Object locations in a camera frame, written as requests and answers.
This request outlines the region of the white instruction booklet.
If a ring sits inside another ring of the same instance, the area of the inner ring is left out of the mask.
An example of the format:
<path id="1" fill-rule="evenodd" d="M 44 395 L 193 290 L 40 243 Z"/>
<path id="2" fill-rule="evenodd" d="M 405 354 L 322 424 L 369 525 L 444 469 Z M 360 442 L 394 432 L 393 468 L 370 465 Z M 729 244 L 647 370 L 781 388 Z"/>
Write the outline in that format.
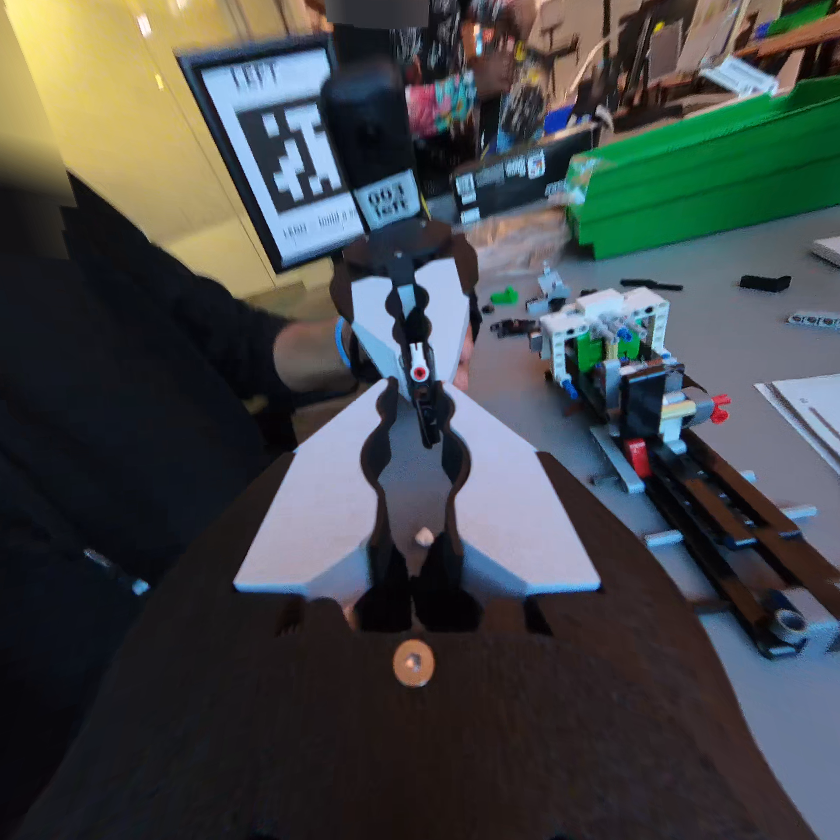
<path id="1" fill-rule="evenodd" d="M 756 383 L 754 388 L 839 474 L 839 374 Z"/>

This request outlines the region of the wooden workbench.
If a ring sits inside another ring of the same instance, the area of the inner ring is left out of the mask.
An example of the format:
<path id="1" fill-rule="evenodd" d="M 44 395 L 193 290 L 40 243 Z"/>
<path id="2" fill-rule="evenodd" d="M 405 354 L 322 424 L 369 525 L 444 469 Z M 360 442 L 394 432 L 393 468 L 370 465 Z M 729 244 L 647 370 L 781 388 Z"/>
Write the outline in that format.
<path id="1" fill-rule="evenodd" d="M 822 17 L 790 32 L 752 41 L 733 53 L 741 59 L 764 59 L 782 53 L 819 46 L 839 38 L 839 13 Z"/>

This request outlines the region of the small black lego piece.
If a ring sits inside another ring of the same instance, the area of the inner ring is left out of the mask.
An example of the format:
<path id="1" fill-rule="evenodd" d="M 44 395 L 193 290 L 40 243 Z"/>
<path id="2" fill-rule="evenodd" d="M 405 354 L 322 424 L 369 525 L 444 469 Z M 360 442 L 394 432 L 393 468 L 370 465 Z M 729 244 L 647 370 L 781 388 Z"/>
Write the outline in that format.
<path id="1" fill-rule="evenodd" d="M 414 406 L 423 446 L 432 449 L 442 438 L 434 352 L 428 342 L 408 341 L 406 353 L 408 398 Z"/>

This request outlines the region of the black lego box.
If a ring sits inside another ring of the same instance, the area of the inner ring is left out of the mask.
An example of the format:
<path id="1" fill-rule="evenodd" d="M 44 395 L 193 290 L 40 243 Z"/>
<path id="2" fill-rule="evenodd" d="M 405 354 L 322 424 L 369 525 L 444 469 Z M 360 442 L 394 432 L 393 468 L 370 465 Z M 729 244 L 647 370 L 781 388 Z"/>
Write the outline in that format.
<path id="1" fill-rule="evenodd" d="M 601 132 L 588 122 L 461 165 L 450 177 L 458 221 L 469 226 L 559 195 L 570 162 L 593 151 Z"/>

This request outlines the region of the grey lego piece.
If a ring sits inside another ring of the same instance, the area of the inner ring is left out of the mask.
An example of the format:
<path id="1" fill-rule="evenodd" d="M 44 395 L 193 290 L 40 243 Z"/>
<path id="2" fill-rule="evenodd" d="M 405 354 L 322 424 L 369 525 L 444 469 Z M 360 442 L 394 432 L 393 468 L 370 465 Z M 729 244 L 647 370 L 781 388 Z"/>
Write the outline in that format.
<path id="1" fill-rule="evenodd" d="M 548 261 L 542 263 L 539 288 L 540 294 L 526 303 L 526 311 L 533 318 L 561 310 L 572 294 L 557 269 L 551 267 Z"/>

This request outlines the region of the partly built lego vehicle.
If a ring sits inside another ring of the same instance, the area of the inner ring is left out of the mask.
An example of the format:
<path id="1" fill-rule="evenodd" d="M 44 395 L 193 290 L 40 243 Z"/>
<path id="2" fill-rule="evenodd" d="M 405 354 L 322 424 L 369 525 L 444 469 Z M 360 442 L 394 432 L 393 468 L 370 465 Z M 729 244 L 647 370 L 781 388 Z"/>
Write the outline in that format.
<path id="1" fill-rule="evenodd" d="M 694 431 L 729 419 L 667 351 L 670 303 L 658 290 L 595 290 L 526 325 L 546 378 L 593 415 L 591 435 L 629 495 L 645 494 L 668 524 L 650 550 L 682 545 L 715 598 L 762 656 L 838 654 L 838 569 L 778 507 Z"/>

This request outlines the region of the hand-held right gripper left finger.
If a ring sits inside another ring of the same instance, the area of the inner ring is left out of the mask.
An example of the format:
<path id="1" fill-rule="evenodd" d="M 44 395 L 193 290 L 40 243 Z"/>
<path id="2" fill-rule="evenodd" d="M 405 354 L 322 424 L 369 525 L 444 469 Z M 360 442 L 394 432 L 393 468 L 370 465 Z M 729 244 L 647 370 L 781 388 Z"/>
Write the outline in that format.
<path id="1" fill-rule="evenodd" d="M 410 577 L 381 483 L 399 397 L 393 378 L 380 380 L 299 445 L 236 573 L 237 592 L 330 599 L 366 631 L 411 626 Z"/>

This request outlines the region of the person's left forearm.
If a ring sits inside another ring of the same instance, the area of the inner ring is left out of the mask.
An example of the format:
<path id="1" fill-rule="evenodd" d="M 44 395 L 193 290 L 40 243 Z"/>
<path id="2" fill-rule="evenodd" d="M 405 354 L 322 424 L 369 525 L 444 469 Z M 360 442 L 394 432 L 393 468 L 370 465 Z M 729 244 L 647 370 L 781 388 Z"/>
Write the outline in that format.
<path id="1" fill-rule="evenodd" d="M 240 401 L 265 399 L 292 414 L 355 388 L 335 348 L 337 317 L 282 318 L 234 297 L 161 247 L 149 251 L 149 290 Z"/>

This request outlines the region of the green plastic bin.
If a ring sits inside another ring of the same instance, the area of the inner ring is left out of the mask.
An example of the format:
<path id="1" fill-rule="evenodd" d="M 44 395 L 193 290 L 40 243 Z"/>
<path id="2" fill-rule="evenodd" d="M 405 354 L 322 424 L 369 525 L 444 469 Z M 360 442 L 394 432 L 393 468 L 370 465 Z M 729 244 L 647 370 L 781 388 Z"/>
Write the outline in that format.
<path id="1" fill-rule="evenodd" d="M 839 202 L 839 78 L 804 80 L 577 154 L 574 240 L 596 259 Z"/>

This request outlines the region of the person's black clothing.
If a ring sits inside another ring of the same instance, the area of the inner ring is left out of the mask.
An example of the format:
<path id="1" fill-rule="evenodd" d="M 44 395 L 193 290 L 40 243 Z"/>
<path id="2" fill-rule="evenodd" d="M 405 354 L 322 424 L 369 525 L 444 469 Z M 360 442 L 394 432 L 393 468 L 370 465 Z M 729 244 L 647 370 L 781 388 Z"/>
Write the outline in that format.
<path id="1" fill-rule="evenodd" d="M 289 321 L 68 173 L 67 259 L 2 191 L 2 838 L 47 786 L 151 590 L 285 448 Z"/>

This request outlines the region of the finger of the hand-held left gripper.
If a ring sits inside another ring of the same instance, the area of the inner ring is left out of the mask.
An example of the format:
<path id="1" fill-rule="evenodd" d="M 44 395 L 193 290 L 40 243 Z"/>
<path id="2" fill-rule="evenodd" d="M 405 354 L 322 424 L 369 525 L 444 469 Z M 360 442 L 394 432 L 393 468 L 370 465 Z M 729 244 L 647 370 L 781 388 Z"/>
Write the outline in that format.
<path id="1" fill-rule="evenodd" d="M 375 369 L 384 377 L 408 382 L 408 347 L 403 301 L 387 276 L 351 283 L 352 329 Z"/>
<path id="2" fill-rule="evenodd" d="M 451 385 L 470 324 L 470 297 L 454 258 L 436 259 L 415 274 L 415 306 L 408 315 L 408 341 L 425 341 L 434 352 L 438 382 Z"/>

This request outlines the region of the crumpled clear plastic bag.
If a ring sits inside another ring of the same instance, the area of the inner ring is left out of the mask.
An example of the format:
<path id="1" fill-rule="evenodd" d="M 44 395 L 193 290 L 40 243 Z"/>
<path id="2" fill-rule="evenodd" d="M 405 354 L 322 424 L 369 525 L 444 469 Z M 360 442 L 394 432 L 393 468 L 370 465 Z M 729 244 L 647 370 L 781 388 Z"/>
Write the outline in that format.
<path id="1" fill-rule="evenodd" d="M 543 265 L 556 267 L 571 241 L 565 212 L 558 207 L 491 217 L 464 228 L 476 251 L 479 279 L 519 279 L 537 275 Z"/>

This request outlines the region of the white booklet holder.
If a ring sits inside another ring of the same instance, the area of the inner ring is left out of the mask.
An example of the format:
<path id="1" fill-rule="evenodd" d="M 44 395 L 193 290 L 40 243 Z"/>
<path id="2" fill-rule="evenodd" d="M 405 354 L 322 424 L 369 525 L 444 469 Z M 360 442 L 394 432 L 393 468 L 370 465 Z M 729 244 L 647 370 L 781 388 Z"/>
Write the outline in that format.
<path id="1" fill-rule="evenodd" d="M 699 76 L 725 91 L 734 93 L 738 98 L 774 96 L 780 88 L 777 77 L 735 56 L 726 56 L 716 64 L 702 67 Z"/>

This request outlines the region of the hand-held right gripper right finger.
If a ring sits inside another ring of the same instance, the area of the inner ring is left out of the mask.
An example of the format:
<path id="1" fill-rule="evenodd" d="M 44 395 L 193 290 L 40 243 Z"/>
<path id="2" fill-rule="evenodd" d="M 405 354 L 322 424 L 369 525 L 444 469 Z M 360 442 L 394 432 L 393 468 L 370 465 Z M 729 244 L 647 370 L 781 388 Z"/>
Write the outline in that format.
<path id="1" fill-rule="evenodd" d="M 435 407 L 450 489 L 413 577 L 420 624 L 468 632 L 495 601 L 597 592 L 601 576 L 552 482 L 559 462 L 453 386 L 436 385 Z"/>

